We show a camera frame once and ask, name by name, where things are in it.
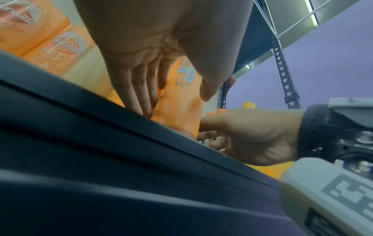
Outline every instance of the sunsilk logo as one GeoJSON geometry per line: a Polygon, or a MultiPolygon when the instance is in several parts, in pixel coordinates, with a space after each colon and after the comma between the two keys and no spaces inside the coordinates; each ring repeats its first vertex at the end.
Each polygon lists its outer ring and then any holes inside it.
{"type": "Polygon", "coordinates": [[[70,49],[72,52],[75,52],[78,55],[80,55],[80,53],[82,52],[79,47],[73,46],[73,45],[65,42],[64,40],[61,40],[60,38],[53,39],[53,42],[56,43],[56,44],[62,45],[67,49],[70,49]]]}
{"type": "Polygon", "coordinates": [[[34,23],[33,19],[30,16],[28,16],[27,14],[18,12],[16,9],[12,8],[12,6],[3,5],[3,6],[0,6],[0,8],[14,15],[15,17],[17,17],[18,19],[22,20],[23,22],[27,23],[30,26],[34,23]]]}

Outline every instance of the purple wall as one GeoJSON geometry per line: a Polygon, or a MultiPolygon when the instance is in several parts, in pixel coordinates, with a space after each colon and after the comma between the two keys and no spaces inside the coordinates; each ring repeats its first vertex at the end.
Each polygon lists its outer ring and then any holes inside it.
{"type": "MultiPolygon", "coordinates": [[[[373,1],[360,0],[284,50],[302,108],[330,97],[373,97],[373,1]]],[[[287,109],[274,57],[237,79],[227,109],[252,101],[287,109]]]]}

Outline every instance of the fluorescent light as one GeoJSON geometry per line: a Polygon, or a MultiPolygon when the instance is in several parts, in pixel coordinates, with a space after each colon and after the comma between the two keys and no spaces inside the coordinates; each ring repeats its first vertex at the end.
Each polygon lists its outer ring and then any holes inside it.
{"type": "MultiPolygon", "coordinates": [[[[306,5],[307,5],[308,13],[311,13],[311,12],[314,10],[314,9],[312,8],[311,1],[310,1],[310,0],[305,0],[305,2],[306,2],[306,5]]],[[[317,19],[316,19],[315,14],[312,14],[312,15],[311,15],[311,20],[312,20],[312,23],[314,24],[315,27],[319,24],[319,23],[317,22],[317,19]]]]}

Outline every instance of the gray plastic device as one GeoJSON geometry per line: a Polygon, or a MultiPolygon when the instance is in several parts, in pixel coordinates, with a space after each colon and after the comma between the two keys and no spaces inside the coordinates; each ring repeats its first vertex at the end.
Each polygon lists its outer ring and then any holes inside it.
{"type": "Polygon", "coordinates": [[[310,236],[373,236],[373,181],[319,158],[281,177],[283,210],[310,236]]]}

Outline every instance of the hand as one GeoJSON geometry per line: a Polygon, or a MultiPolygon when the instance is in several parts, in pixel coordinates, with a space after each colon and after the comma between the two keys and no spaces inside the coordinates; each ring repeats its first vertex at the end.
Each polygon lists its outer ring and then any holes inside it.
{"type": "Polygon", "coordinates": [[[204,117],[198,141],[240,162],[271,166],[297,158],[297,139],[304,110],[234,109],[204,117]]]}
{"type": "Polygon", "coordinates": [[[233,72],[253,6],[250,0],[74,1],[125,107],[146,117],[180,56],[203,77],[204,101],[218,91],[233,72]]]}

